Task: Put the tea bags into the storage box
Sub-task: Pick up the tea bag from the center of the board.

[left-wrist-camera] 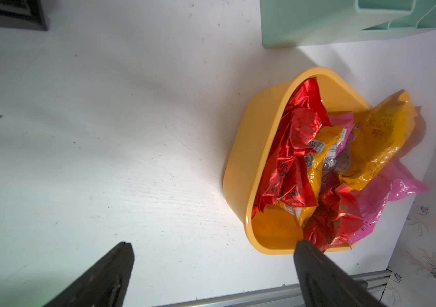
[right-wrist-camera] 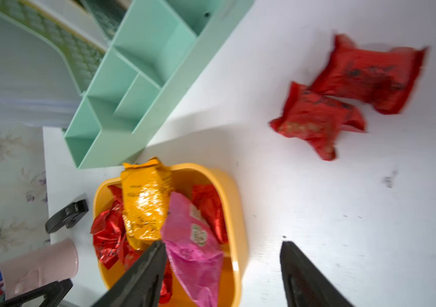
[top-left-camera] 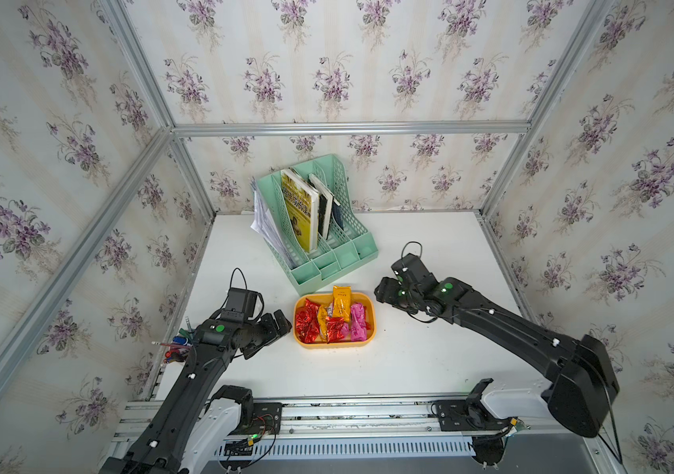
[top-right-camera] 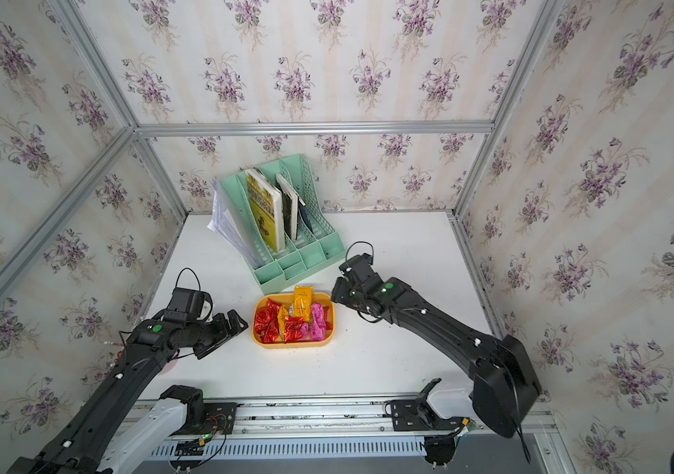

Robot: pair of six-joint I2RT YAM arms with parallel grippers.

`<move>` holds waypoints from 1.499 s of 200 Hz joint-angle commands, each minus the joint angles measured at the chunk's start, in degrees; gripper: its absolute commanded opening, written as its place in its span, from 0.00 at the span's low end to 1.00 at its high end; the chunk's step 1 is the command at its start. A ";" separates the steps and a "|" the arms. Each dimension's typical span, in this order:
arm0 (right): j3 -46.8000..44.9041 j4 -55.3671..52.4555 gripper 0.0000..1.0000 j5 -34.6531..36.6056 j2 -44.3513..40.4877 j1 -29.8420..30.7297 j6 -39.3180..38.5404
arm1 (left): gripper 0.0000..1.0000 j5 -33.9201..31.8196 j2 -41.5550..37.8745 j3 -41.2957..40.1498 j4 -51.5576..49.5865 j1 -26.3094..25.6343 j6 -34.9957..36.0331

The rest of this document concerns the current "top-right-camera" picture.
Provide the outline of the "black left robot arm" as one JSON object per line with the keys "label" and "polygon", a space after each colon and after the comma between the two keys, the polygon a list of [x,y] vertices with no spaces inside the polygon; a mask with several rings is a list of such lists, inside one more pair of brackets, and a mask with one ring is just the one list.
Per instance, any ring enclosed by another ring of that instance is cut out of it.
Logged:
{"label": "black left robot arm", "polygon": [[62,431],[33,458],[19,457],[12,473],[131,473],[169,436],[200,434],[209,415],[201,389],[172,385],[121,440],[114,436],[137,399],[187,350],[204,359],[246,331],[235,310],[204,314],[208,292],[174,288],[167,308],[129,333],[113,369]]}

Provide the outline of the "yellow tea bag packet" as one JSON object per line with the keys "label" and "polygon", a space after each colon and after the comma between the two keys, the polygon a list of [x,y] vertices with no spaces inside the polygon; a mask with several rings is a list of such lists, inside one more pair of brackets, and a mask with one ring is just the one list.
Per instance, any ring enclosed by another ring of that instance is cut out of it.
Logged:
{"label": "yellow tea bag packet", "polygon": [[287,305],[282,305],[279,309],[277,321],[279,329],[279,338],[283,344],[287,342],[287,323],[290,318],[290,310]]}
{"label": "yellow tea bag packet", "polygon": [[311,286],[296,286],[292,305],[293,318],[303,322],[311,321],[311,306],[313,305],[313,288]]}

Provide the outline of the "pink tea bag packet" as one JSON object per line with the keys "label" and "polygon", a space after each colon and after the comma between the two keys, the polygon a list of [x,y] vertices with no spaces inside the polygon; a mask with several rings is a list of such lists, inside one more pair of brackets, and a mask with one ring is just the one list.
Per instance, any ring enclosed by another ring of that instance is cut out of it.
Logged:
{"label": "pink tea bag packet", "polygon": [[325,340],[327,330],[326,311],[320,303],[311,304],[311,333],[309,339],[312,342]]}

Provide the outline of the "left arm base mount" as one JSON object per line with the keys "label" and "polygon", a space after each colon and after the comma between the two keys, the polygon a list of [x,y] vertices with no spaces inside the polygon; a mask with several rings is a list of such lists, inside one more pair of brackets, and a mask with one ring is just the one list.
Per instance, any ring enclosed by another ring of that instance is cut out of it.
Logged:
{"label": "left arm base mount", "polygon": [[186,408],[184,423],[175,434],[193,437],[178,442],[170,460],[172,465],[200,466],[220,454],[233,431],[237,403],[207,402],[201,389],[186,385],[172,385],[159,399],[178,401]]}

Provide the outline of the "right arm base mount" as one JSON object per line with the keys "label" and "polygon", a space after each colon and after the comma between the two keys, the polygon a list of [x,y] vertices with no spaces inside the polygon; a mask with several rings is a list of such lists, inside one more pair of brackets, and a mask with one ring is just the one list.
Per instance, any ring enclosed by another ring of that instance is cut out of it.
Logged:
{"label": "right arm base mount", "polygon": [[424,434],[424,459],[433,468],[447,469],[457,453],[459,439],[474,426],[471,417],[440,415],[432,406],[432,394],[441,388],[440,377],[430,380],[414,398],[394,399],[384,403],[384,416],[392,420],[392,430],[400,433]]}

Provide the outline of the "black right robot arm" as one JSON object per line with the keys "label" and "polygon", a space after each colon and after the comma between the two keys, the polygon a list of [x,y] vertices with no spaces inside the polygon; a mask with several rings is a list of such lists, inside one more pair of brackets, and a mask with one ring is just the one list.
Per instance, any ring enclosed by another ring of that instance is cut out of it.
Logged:
{"label": "black right robot arm", "polygon": [[405,329],[455,363],[473,382],[473,411],[495,434],[522,434],[522,422],[542,394],[525,346],[507,335],[498,339],[449,316],[399,278],[383,280],[369,254],[357,255],[339,270],[334,303]]}

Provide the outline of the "red foil tea bag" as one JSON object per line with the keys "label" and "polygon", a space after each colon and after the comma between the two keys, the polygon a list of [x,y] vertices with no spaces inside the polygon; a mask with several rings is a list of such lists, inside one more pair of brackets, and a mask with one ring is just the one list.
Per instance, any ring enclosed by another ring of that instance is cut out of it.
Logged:
{"label": "red foil tea bag", "polygon": [[287,342],[286,344],[299,343],[307,341],[309,337],[309,324],[305,319],[299,317],[290,317],[287,323]]}
{"label": "red foil tea bag", "polygon": [[267,298],[266,302],[258,307],[254,317],[254,330],[256,333],[265,333],[272,323],[278,324],[278,315],[281,304]]}
{"label": "red foil tea bag", "polygon": [[256,335],[258,340],[263,345],[277,344],[280,338],[279,324],[272,322],[266,326],[261,326]]}

